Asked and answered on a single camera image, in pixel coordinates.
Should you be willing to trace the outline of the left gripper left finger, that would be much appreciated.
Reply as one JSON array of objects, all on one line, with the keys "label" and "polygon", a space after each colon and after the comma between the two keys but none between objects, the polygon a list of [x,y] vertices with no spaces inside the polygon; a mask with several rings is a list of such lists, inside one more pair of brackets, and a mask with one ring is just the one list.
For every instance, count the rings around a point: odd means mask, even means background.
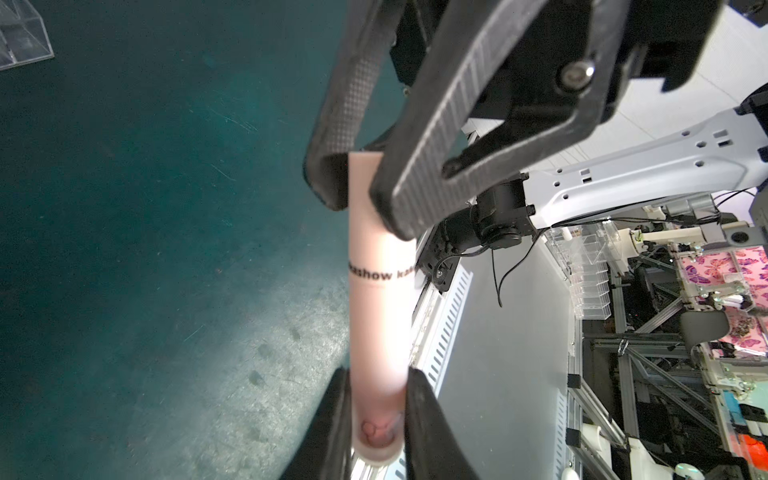
[{"label": "left gripper left finger", "polygon": [[350,473],[351,387],[349,371],[338,368],[280,479],[346,480]]}]

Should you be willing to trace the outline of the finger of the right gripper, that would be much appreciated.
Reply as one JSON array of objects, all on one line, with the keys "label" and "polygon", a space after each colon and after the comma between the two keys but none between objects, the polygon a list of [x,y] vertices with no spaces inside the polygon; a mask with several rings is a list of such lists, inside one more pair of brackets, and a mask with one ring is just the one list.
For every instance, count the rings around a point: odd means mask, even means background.
[{"label": "finger of the right gripper", "polygon": [[585,138],[608,115],[627,1],[410,1],[393,62],[409,96],[370,196],[411,239]]},{"label": "finger of the right gripper", "polygon": [[348,154],[404,8],[403,1],[349,3],[345,32],[303,164],[307,185],[332,211],[347,208]]}]

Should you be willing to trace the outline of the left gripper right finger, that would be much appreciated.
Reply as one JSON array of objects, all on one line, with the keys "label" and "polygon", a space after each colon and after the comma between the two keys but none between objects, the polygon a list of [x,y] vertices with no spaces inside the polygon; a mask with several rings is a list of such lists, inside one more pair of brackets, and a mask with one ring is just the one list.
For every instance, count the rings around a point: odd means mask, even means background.
[{"label": "left gripper right finger", "polygon": [[410,368],[405,408],[407,478],[478,479],[461,451],[427,376]]}]

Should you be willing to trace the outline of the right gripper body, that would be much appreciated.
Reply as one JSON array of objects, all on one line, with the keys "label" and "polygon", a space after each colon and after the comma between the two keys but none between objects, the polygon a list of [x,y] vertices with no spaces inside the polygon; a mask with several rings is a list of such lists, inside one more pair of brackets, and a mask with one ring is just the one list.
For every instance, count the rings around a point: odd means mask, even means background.
[{"label": "right gripper body", "polygon": [[719,1],[410,1],[391,58],[466,118],[610,118],[629,81],[692,76]]}]

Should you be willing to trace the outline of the clear acrylic lipstick organizer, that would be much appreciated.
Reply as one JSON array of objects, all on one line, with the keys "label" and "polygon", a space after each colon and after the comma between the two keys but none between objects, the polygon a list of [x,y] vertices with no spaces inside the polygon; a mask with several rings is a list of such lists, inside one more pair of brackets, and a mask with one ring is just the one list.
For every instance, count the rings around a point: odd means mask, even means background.
[{"label": "clear acrylic lipstick organizer", "polygon": [[28,0],[1,0],[1,70],[55,56],[43,18]]}]

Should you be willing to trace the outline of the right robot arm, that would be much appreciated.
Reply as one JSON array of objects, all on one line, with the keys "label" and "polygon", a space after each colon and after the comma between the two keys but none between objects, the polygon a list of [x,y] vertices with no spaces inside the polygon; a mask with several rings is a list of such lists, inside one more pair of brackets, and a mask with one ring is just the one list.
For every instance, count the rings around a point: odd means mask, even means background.
[{"label": "right robot arm", "polygon": [[464,255],[612,210],[767,182],[767,93],[670,135],[552,173],[630,81],[692,76],[721,1],[355,1],[305,160],[329,209],[351,202],[352,150],[381,64],[410,89],[378,140],[367,195],[385,229],[427,238],[440,290]]}]

